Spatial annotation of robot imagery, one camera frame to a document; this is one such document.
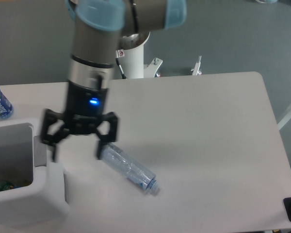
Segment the white table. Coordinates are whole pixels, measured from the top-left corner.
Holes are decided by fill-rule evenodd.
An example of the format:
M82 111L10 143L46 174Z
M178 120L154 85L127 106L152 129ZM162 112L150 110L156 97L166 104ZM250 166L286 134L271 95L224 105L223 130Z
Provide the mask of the white table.
M65 83L2 86L11 119L60 111ZM71 210L26 233L233 233L291 228L291 170L262 77L254 72L116 80L116 143L157 174L157 196L94 157L94 136L60 146ZM0 233L13 232L0 227Z

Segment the bottle label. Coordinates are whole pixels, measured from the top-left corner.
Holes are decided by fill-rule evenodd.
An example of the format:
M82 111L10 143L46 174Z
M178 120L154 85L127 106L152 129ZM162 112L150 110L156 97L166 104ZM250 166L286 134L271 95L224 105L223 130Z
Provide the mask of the bottle label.
M8 99L0 92L0 117L8 115L12 111L12 105Z

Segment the white bin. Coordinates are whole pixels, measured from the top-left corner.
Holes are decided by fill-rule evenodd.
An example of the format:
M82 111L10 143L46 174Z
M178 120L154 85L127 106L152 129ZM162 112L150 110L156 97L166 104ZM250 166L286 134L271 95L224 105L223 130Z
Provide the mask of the white bin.
M50 161L39 140L39 120L0 122L0 181L15 185L0 192L0 224L24 225L66 214L64 168Z

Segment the blue joint cap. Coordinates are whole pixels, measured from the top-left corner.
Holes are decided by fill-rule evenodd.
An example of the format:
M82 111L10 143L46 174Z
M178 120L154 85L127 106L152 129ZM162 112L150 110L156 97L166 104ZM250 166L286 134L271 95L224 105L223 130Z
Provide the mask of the blue joint cap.
M186 0L167 0L165 29L183 24L186 15Z
M70 6L70 3L69 3L69 0L65 0L65 4L66 4L66 7L67 7L68 12L70 14L70 17L72 18L73 21L75 21L76 20L76 14L72 10L72 8Z
M76 13L84 23L98 30L114 32L124 27L122 0L80 0Z

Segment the blue led light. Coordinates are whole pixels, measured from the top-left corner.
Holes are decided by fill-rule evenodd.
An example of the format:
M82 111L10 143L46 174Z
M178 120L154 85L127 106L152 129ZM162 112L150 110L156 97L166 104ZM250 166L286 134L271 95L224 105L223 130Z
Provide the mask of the blue led light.
M94 106L99 105L99 100L97 98L92 98L89 102L91 105L94 105Z

